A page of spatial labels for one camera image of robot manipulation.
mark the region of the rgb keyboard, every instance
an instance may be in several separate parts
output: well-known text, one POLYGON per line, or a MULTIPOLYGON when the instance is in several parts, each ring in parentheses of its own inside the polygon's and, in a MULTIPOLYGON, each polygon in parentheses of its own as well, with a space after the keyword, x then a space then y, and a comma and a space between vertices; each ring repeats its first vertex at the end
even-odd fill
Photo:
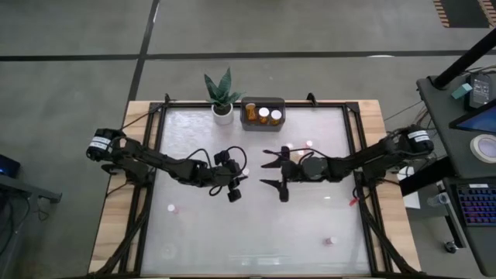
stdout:
POLYGON ((496 226, 496 188, 457 187, 467 226, 496 226))

